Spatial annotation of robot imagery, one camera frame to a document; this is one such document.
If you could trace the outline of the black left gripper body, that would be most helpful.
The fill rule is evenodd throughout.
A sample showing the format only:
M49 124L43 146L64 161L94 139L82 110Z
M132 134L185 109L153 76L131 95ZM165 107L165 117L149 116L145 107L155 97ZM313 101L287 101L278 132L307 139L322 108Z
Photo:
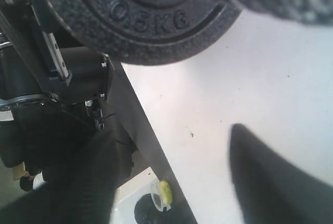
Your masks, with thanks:
M86 110L79 121L104 128L100 100L107 99L113 66L87 47L62 48L49 13L27 0L1 0L1 111L47 105L66 114Z

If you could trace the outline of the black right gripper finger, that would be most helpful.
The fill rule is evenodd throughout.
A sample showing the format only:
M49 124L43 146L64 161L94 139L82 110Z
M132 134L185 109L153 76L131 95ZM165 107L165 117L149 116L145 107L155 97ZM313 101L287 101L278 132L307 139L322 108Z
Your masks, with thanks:
M230 173L245 223L332 223L332 186L240 123L230 131Z

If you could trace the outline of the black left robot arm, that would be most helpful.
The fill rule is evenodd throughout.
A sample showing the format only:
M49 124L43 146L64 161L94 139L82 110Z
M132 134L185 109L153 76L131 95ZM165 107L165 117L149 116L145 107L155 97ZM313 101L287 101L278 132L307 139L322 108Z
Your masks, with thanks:
M121 131L107 112L115 67L77 43L42 0L1 0L1 160L27 192L1 223L109 223Z

